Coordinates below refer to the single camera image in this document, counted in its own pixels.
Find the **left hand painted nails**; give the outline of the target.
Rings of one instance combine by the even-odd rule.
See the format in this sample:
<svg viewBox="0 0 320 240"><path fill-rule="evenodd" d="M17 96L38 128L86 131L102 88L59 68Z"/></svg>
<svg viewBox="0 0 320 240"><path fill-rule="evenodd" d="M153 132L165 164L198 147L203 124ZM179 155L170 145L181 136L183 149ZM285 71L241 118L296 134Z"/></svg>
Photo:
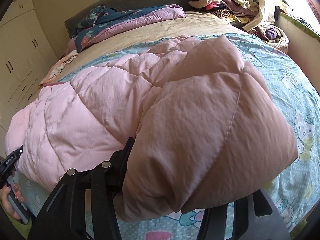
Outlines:
<svg viewBox="0 0 320 240"><path fill-rule="evenodd" d="M12 207L12 205L9 202L8 196L9 194L13 192L14 193L14 198L16 200L18 200L19 203L23 203L24 202L24 198L22 196L22 193L20 191L20 187L18 184L7 184L5 186L3 186L3 188L1 189L1 204L3 209L5 210L5 212L11 216L13 219L20 221L21 218L18 215L18 213L14 210L14 208Z"/></svg>

